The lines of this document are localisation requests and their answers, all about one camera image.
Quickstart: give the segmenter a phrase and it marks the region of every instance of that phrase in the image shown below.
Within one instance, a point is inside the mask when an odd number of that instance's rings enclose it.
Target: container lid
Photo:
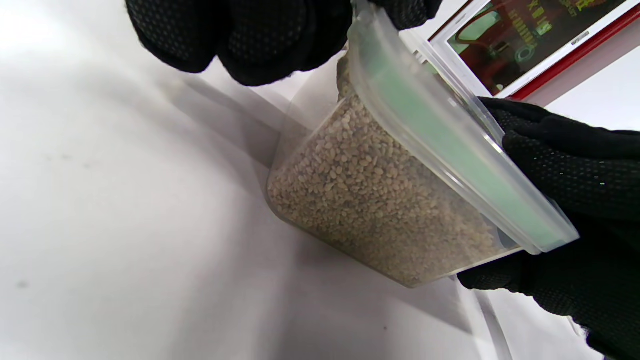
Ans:
[[[354,0],[349,70],[367,109],[398,142],[531,254],[579,235],[498,144],[504,133],[433,48],[419,51],[429,72],[399,38],[384,10]]]

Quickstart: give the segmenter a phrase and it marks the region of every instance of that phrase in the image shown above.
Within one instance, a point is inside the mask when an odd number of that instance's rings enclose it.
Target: red frame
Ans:
[[[629,24],[640,19],[640,4],[627,11],[624,15],[617,18],[614,22],[609,24],[601,32],[597,33],[594,37],[587,40],[584,44],[572,51],[569,55],[565,56],[562,60],[551,66],[540,76],[533,79],[530,83],[523,86],[509,98],[517,101],[523,101],[535,91],[540,89],[543,85],[553,80],[556,76],[560,75],[563,71],[568,69],[571,65],[585,57],[591,51],[595,50],[598,46],[618,34],[622,29],[626,28]]]

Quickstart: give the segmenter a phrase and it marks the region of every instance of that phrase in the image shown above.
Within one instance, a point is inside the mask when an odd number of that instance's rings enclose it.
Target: framed picture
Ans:
[[[517,93],[640,0],[471,0],[431,39],[478,96]]]

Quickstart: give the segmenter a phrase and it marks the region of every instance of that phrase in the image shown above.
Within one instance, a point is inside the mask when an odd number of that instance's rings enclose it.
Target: white surface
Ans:
[[[507,290],[484,294],[491,302],[514,360],[603,358],[585,347],[582,334],[575,332],[569,318],[549,316],[531,298]]]
[[[640,47],[547,106],[591,126],[640,131]]]
[[[119,2],[2,2],[0,359],[497,358],[472,292],[272,214],[288,95],[166,68]]]

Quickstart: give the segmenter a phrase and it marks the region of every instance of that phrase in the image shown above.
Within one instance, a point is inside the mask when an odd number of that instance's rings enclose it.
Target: grain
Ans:
[[[337,65],[337,79],[338,86],[338,100],[344,99],[352,90],[351,83],[349,82],[349,58],[343,56],[338,60]]]
[[[402,285],[508,251],[496,246],[495,228],[395,141],[357,95],[297,143],[269,176],[274,210]]]

